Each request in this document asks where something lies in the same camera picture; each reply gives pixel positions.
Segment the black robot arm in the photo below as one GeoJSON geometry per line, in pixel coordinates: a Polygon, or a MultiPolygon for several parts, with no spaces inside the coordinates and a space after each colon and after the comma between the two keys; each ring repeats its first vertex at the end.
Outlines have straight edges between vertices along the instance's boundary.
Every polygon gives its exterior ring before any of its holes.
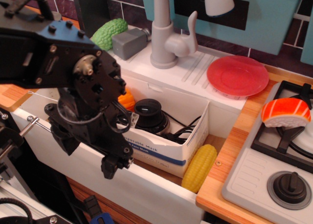
{"type": "Polygon", "coordinates": [[[133,149],[117,127],[129,112],[120,66],[70,21],[54,19],[47,0],[0,0],[0,82],[25,89],[56,88],[60,98],[45,113],[54,139],[71,155],[84,143],[103,154],[112,179],[129,168],[133,149]]]}

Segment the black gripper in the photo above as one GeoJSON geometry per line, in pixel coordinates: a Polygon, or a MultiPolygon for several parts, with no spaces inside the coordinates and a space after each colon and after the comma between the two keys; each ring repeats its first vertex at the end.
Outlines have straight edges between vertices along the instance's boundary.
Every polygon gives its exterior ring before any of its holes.
{"type": "Polygon", "coordinates": [[[59,88],[60,98],[56,104],[45,106],[49,116],[53,137],[61,149],[70,156],[84,143],[105,157],[101,160],[101,171],[106,179],[113,179],[117,169],[128,169],[133,163],[133,150],[123,133],[130,129],[118,128],[119,116],[130,122],[129,112],[114,98],[96,98],[98,109],[90,107],[73,88],[59,88]]]}

